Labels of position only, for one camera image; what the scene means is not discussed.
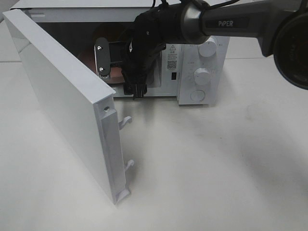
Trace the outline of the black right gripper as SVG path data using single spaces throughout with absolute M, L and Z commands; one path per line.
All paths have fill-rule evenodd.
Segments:
M 111 68 L 120 67 L 124 78 L 123 93 L 132 96 L 133 99 L 142 99 L 147 93 L 147 75 L 152 71 L 154 57 L 136 56 L 129 51 L 128 45 L 122 48 L 110 49 Z

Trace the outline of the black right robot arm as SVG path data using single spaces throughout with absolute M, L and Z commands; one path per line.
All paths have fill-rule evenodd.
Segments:
M 230 0 L 209 5 L 202 0 L 166 1 L 139 14 L 121 52 L 123 91 L 133 98 L 147 92 L 152 63 L 167 44 L 204 43 L 210 36 L 256 38 L 263 56 L 273 56 L 281 75 L 301 89 L 308 87 L 308 3 Z

